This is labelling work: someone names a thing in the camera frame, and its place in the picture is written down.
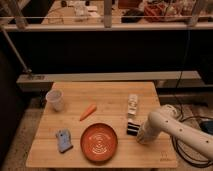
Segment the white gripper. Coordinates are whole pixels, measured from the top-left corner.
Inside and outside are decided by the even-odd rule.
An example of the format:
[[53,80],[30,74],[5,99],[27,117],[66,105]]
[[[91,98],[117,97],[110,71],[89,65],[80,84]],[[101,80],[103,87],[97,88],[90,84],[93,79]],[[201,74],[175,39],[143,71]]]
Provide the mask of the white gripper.
[[144,122],[137,133],[136,140],[140,144],[147,144],[156,139],[156,131],[150,126],[148,122]]

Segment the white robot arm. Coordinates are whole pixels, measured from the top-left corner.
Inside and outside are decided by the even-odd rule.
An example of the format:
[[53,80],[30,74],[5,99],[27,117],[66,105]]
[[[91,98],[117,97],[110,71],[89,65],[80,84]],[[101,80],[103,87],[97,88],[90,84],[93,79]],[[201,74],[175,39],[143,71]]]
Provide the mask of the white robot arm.
[[161,132],[165,132],[213,161],[213,136],[181,123],[176,119],[176,114],[177,110],[172,105],[152,110],[139,127],[137,141],[147,144],[155,141]]

